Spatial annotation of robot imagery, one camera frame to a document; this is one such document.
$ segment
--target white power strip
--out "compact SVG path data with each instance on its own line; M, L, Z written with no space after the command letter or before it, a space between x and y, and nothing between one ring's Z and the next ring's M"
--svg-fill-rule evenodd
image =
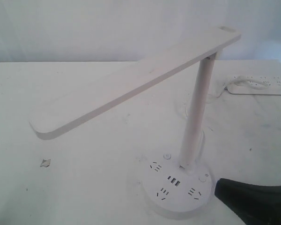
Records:
M232 75L227 77L229 81L236 79L238 75ZM231 94L237 95L281 95L281 77L279 76L244 76L249 79L261 81L264 84L267 84L268 87L265 89L254 89L258 87L263 87L263 85L246 81L246 82L239 82L239 83L231 83L227 86L227 90Z

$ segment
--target white wall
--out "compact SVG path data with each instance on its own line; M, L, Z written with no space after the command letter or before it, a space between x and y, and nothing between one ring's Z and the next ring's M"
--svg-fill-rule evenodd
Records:
M242 31L223 59L262 58L281 0L0 0L0 61L139 60L209 26Z

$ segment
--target desk lamp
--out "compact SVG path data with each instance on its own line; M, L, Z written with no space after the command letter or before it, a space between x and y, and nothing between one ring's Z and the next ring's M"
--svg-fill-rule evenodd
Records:
M43 140L55 138L200 61L180 152L154 153L142 169L142 187L152 209L167 217L189 217L205 205L213 181L198 155L205 102L217 54L241 34L229 27L211 28L142 59L68 95L40 106L30 125Z

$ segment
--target lamp base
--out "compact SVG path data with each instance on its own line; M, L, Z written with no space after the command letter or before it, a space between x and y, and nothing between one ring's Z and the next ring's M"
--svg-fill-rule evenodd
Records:
M178 157L157 154L142 169L142 187L152 209L170 219L189 218L204 206L212 193L209 169L203 164L187 172Z

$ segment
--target tabletop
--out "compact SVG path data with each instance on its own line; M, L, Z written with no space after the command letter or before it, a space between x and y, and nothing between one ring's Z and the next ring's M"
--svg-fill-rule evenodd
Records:
M144 201L139 167L151 151L178 154L198 64L60 137L34 134L28 119L40 103L132 63L0 63L0 225L243 224L216 197L178 221ZM281 76L281 64L216 61L210 92L231 73ZM281 185L281 96L224 92L206 105L202 128L202 160L215 180Z

